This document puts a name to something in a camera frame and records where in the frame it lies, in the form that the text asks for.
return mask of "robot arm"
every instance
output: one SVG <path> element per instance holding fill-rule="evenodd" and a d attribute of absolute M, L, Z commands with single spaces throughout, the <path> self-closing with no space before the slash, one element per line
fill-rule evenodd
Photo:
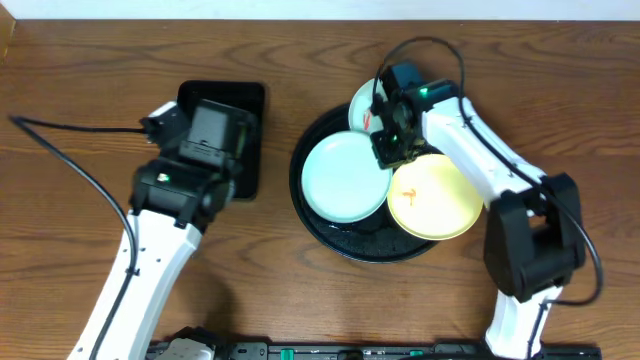
<path fill-rule="evenodd" d="M 202 237 L 192 224 L 181 229 L 173 217 L 153 211 L 143 210 L 137 216 L 130 213 L 128 220 L 138 241 L 140 271 L 129 283 L 96 359 L 144 359 L 169 292 Z M 124 233 L 111 273 L 69 360 L 90 358 L 124 281 L 129 251 Z"/>
<path fill-rule="evenodd" d="M 488 221 L 484 262 L 498 287 L 498 300 L 485 341 L 495 356 L 526 359 L 540 351 L 550 302 L 560 296 L 573 271 L 584 264 L 584 245 L 575 227 L 540 192 L 515 176 L 465 123 L 458 88 L 448 80 L 425 83 L 410 63 L 381 76 L 389 101 L 374 97 L 372 109 L 384 129 L 371 134 L 382 168 L 397 167 L 430 151 L 447 155 L 483 197 Z M 566 174 L 548 177 L 511 150 L 482 121 L 471 102 L 462 106 L 482 138 L 497 152 L 580 214 L 575 183 Z M 529 217 L 544 216 L 532 228 Z"/>
<path fill-rule="evenodd" d="M 193 119 L 169 102 L 141 122 L 149 140 L 160 147 L 160 156 L 134 176 L 128 221 L 138 248 L 135 276 L 115 316 L 108 319 L 130 266 L 132 249 L 125 232 L 70 360 L 145 358 L 169 292 L 208 224 L 231 200 L 233 178 L 241 170 L 238 159 L 257 133 L 253 114 L 206 100 L 200 102 Z M 105 324 L 107 332 L 100 342 Z M 183 345 L 183 357 L 213 358 L 213 350 L 202 344 Z M 171 354 L 159 359 L 171 359 Z"/>
<path fill-rule="evenodd" d="M 540 180 L 546 174 L 530 165 L 522 157 L 514 153 L 491 129 L 477 116 L 471 102 L 463 100 L 465 112 L 483 137 L 498 149 L 512 163 L 532 179 Z M 449 98 L 437 104 L 433 109 L 422 113 L 423 136 L 427 143 L 447 155 L 465 177 L 474 185 L 484 198 L 485 205 L 500 197 L 505 191 L 521 193 L 531 189 L 531 185 L 517 176 L 513 176 L 465 126 L 457 98 Z M 535 293 L 530 300 L 520 302 L 514 296 L 498 291 L 493 321 L 485 335 L 485 341 L 492 353 L 509 359 L 526 359 L 529 342 L 532 341 L 531 353 L 540 351 L 540 336 L 548 311 L 542 314 L 536 329 L 540 304 L 545 300 L 555 300 L 562 292 L 562 287 L 552 286 Z"/>

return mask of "yellow plate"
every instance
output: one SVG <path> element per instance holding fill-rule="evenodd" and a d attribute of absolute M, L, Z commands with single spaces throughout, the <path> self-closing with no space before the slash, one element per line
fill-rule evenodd
<path fill-rule="evenodd" d="M 391 215 L 411 235 L 446 240 L 478 220 L 482 198 L 444 155 L 417 158 L 396 170 L 387 195 Z"/>

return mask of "wooden table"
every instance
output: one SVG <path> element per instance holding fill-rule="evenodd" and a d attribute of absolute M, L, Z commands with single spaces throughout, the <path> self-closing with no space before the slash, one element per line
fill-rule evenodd
<path fill-rule="evenodd" d="M 640 357 L 640 24 L 530 22 L 23 21 L 0 67 L 0 112 L 70 124 L 135 126 L 188 79 L 268 87 L 260 189 L 219 215 L 177 281 L 156 337 L 186 325 L 274 341 L 479 339 L 496 288 L 482 262 L 484 218 L 411 261 L 350 261 L 299 221 L 292 150 L 320 114 L 351 99 L 383 55 L 419 34 L 451 40 L 468 94 L 513 148 L 579 184 L 586 228 L 606 269 L 590 308 L 556 307 L 547 342 L 595 343 Z M 416 47 L 457 79 L 441 49 Z M 45 131 L 126 208 L 133 171 L 157 154 L 137 135 Z M 122 232 L 75 173 L 0 122 L 0 358 L 71 350 Z M 588 295 L 592 266 L 564 298 Z"/>

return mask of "black plate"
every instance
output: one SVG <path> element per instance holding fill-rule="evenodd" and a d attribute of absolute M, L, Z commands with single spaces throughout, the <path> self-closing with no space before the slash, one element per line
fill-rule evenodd
<path fill-rule="evenodd" d="M 302 135 L 289 167 L 289 188 L 293 206 L 302 223 L 321 243 L 348 258 L 390 263 L 411 259 L 438 242 L 417 238 L 402 230 L 389 213 L 387 202 L 368 218 L 352 224 L 331 223 L 316 214 L 302 194 L 302 167 L 314 146 L 327 136 L 349 130 L 349 104 L 322 115 Z"/>

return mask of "red marking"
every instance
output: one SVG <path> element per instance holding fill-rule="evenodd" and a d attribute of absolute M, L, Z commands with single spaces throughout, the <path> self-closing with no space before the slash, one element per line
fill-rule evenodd
<path fill-rule="evenodd" d="M 364 113 L 364 129 L 369 130 L 369 125 L 371 125 L 371 109 L 367 109 Z"/>
<path fill-rule="evenodd" d="M 413 206 L 413 199 L 416 197 L 416 189 L 411 189 L 411 191 L 403 192 L 402 195 L 409 197 L 409 206 Z"/>

